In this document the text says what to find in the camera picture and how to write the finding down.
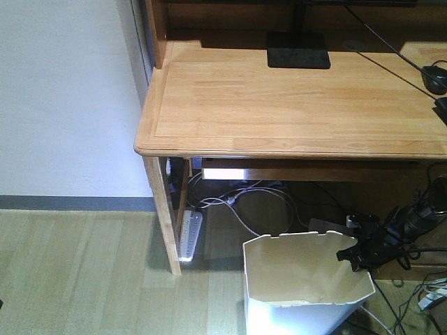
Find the wooden floor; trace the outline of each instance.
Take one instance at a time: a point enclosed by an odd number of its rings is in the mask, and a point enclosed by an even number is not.
[[[0,334],[243,335],[241,242],[225,207],[207,213],[197,255],[168,271],[155,213],[0,211]],[[380,282],[394,305],[414,282]],[[367,307],[393,324],[381,297]],[[351,316],[385,334],[364,313]],[[437,334],[411,305],[407,334]],[[369,334],[343,324],[334,334]]]

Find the black device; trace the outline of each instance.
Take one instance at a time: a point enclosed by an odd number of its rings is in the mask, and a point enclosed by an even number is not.
[[[425,88],[433,94],[443,95],[447,93],[447,70],[436,65],[423,66],[421,72]]]
[[[338,251],[337,258],[351,262],[353,271],[376,269],[394,259],[409,269],[409,252],[415,240],[446,217],[447,176],[440,176],[413,204],[394,208],[383,224],[376,216],[351,216],[359,227],[358,243]]]
[[[330,68],[324,36],[304,31],[306,5],[295,5],[290,31],[267,33],[267,64],[271,68]]]
[[[434,112],[447,125],[447,96],[436,99],[434,104],[436,105]]]

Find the white trash can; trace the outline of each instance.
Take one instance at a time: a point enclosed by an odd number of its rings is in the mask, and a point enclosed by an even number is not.
[[[375,293],[369,272],[337,259],[355,243],[338,232],[245,242],[247,335],[330,334]]]

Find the gray baseboard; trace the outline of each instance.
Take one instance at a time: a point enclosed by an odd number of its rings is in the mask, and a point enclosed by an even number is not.
[[[155,211],[154,198],[0,195],[0,209],[49,211]]]

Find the power strip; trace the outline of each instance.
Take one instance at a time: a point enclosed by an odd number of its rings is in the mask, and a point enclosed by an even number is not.
[[[180,262],[192,261],[202,219],[202,213],[198,211],[184,211],[182,233],[180,235]]]
[[[419,301],[418,305],[419,308],[424,311],[445,298],[447,298],[447,288],[438,288],[436,291],[423,297],[423,299]]]

